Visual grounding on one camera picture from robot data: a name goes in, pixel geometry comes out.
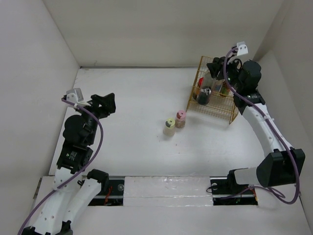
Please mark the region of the silver lid white granule jar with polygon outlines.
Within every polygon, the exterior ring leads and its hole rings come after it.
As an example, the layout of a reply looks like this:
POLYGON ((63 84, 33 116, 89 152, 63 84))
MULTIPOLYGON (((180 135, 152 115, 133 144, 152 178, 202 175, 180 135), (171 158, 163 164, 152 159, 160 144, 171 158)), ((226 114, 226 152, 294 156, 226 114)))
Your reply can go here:
POLYGON ((214 91, 215 92, 219 92, 222 85, 223 85, 223 81, 222 80, 216 80, 214 91))

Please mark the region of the red lid sauce jar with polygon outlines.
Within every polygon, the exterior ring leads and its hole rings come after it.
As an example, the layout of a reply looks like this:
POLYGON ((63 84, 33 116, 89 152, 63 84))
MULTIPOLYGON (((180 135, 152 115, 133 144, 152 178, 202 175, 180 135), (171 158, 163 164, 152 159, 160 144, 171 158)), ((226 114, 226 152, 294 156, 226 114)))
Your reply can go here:
POLYGON ((198 95, 199 95, 202 82, 203 82, 203 77, 201 77, 201 78, 198 80, 198 82, 197 82, 197 87, 196 87, 196 88, 194 89, 194 91, 193 91, 192 97, 193 97, 194 100, 197 100, 197 97, 198 97, 198 95))

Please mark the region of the yellow cap sauce bottle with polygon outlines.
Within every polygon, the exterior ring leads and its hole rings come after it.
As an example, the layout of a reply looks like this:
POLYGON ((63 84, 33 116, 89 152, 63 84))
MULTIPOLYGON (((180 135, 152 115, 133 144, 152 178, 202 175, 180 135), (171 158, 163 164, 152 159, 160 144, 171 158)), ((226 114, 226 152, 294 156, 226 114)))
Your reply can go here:
POLYGON ((222 97, 227 97, 229 95, 230 89, 225 82, 223 82, 219 93, 222 97))

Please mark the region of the tall dark soy sauce bottle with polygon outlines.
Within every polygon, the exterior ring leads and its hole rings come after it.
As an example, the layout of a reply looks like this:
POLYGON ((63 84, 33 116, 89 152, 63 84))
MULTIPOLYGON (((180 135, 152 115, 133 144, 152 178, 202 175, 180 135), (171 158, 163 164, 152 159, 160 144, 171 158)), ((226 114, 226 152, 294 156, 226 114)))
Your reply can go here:
POLYGON ((209 70, 207 70, 203 76, 203 82, 200 88, 199 95, 197 97, 197 102, 200 105, 207 105, 210 99, 211 89, 213 84, 213 78, 209 70))

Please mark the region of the yellow-green lid spice shaker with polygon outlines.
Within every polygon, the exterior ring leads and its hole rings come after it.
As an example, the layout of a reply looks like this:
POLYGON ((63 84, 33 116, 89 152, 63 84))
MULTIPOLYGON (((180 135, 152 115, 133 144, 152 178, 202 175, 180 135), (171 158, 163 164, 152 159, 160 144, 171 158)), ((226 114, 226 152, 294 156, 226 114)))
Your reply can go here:
POLYGON ((175 134, 175 120, 173 118, 166 119, 163 133, 168 137, 172 137, 175 134))

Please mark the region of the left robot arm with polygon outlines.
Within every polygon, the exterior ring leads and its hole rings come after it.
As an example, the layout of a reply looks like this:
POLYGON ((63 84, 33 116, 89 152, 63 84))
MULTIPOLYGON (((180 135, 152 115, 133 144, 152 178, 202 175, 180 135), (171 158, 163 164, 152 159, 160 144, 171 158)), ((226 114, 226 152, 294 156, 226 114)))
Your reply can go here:
POLYGON ((101 119, 115 113, 115 95, 92 95, 85 102, 80 89, 67 91, 62 102, 77 111, 64 123, 64 143, 56 163, 52 191, 31 211, 20 235, 71 235, 73 225, 97 194, 109 189, 109 175, 91 170, 82 174, 96 158, 103 143, 101 119))

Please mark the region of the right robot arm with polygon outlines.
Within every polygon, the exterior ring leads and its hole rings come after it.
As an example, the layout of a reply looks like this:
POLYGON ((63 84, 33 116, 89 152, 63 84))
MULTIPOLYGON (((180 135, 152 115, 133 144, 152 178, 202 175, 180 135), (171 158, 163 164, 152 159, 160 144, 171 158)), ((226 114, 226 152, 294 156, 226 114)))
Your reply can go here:
POLYGON ((265 156, 257 167, 231 170, 226 180, 227 189, 237 193, 244 185, 269 188, 295 184, 299 191, 305 153, 283 137, 269 115, 265 100, 257 90, 261 66, 252 60, 242 63, 235 59, 225 64, 226 60, 215 57, 207 63, 210 75, 232 87, 234 104, 253 129, 265 156))

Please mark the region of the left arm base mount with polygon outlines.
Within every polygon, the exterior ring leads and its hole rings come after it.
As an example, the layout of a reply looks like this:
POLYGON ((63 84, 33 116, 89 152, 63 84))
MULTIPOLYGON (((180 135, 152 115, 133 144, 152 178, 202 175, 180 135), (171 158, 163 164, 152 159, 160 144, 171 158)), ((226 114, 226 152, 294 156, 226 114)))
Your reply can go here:
POLYGON ((106 191, 98 193, 88 206, 122 206, 125 178, 111 178, 106 191))

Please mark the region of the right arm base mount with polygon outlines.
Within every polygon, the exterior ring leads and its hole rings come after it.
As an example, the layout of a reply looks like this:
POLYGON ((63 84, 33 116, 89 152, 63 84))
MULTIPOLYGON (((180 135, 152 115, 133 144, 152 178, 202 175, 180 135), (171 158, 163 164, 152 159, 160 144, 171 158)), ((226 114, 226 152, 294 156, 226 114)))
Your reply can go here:
POLYGON ((248 189, 248 185, 231 186, 226 178, 210 179, 206 192, 211 194, 214 206, 258 205, 254 189, 248 189))

